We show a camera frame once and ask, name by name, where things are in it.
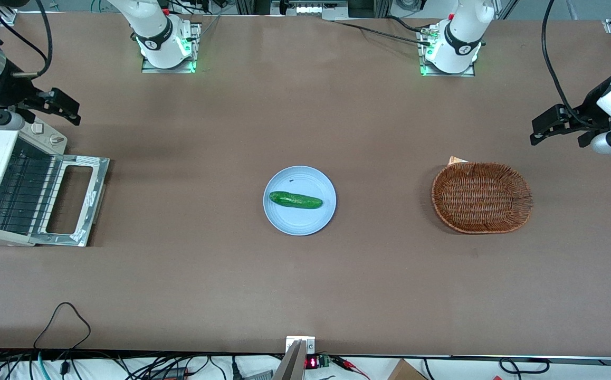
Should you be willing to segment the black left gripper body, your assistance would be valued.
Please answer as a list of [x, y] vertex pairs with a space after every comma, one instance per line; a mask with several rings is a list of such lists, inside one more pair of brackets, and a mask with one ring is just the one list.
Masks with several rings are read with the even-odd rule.
[[611, 84], [611, 75], [586, 96], [581, 105], [573, 109], [574, 114], [569, 119], [569, 126], [584, 133], [578, 137], [578, 145], [585, 148], [600, 134], [611, 131], [611, 116], [597, 105]]

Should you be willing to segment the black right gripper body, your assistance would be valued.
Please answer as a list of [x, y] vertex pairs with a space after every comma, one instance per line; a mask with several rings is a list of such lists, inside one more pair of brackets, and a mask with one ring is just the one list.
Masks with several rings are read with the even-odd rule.
[[35, 110], [47, 113], [45, 99], [31, 80], [14, 77], [10, 72], [0, 74], [0, 110]]

